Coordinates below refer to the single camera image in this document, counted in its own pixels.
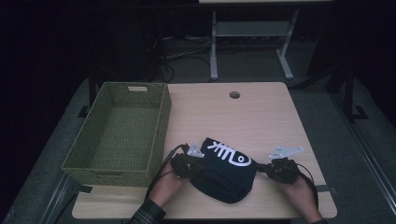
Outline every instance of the white logo on cap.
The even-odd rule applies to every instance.
[[[230,158],[228,159],[228,162],[232,165],[235,166],[249,166],[251,164],[251,158],[244,156],[243,154],[241,154],[240,156],[238,156],[238,162],[233,160],[233,156],[235,156],[235,150],[225,146],[222,143],[217,143],[217,142],[213,142],[213,146],[208,146],[207,149],[212,149],[215,147],[215,152],[218,152],[218,150],[220,149],[219,153],[218,153],[218,157],[221,157],[222,160],[225,160],[227,158],[227,156],[229,154]]]

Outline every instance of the human arm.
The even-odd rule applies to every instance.
[[[298,176],[293,184],[283,184],[278,181],[276,181],[276,184],[308,223],[316,223],[317,221],[327,223],[315,205],[313,192],[304,179]]]
[[[173,173],[170,163],[167,163],[163,168],[162,177],[154,185],[148,199],[143,202],[128,223],[160,223],[166,215],[163,208],[189,181],[189,179],[177,177],[175,173]]]

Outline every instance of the basket handle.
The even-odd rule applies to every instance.
[[[128,91],[148,91],[146,86],[128,86]]]
[[[122,173],[118,174],[97,174],[96,175],[98,178],[125,178],[122,176]]]

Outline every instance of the green wicker basket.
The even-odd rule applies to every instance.
[[[106,82],[62,170],[85,185],[147,187],[162,163],[171,104],[166,84]]]

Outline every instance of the wooden table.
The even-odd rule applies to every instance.
[[[326,185],[305,134],[289,91],[283,83],[170,84],[172,110],[164,157],[182,143],[207,137],[239,150],[259,163],[269,163],[276,146],[303,147],[291,156],[305,166],[316,185]],[[240,98],[233,99],[230,92]],[[146,189],[93,186],[90,194],[80,193],[73,209],[75,218],[129,218],[144,200]],[[335,217],[329,191],[320,192],[319,210]],[[257,173],[253,189],[239,203],[216,201],[190,183],[165,206],[165,218],[294,218],[298,213],[266,174]]]
[[[312,3],[330,2],[332,0],[199,0],[201,4],[225,4],[225,3]]]

